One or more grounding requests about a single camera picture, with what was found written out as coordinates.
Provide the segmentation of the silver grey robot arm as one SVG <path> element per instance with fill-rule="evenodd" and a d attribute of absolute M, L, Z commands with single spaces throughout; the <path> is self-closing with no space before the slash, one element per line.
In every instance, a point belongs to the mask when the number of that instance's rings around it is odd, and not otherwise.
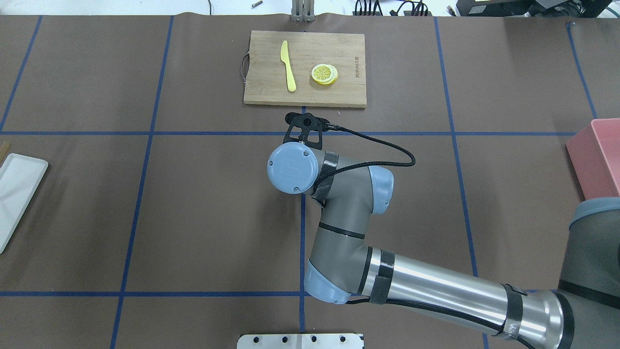
<path fill-rule="evenodd" d="M 306 291 L 344 303 L 360 294 L 427 303 L 483 319 L 438 319 L 523 338 L 537 348 L 619 347 L 619 201 L 580 204 L 568 155 L 532 136 L 391 137 L 413 167 L 360 168 L 323 185 L 307 253 Z"/>

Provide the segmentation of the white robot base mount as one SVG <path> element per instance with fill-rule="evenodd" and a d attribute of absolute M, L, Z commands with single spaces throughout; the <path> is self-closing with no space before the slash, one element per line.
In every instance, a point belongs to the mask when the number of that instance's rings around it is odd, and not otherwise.
<path fill-rule="evenodd" d="M 243 335 L 237 349 L 364 349 L 360 333 L 285 333 Z"/>

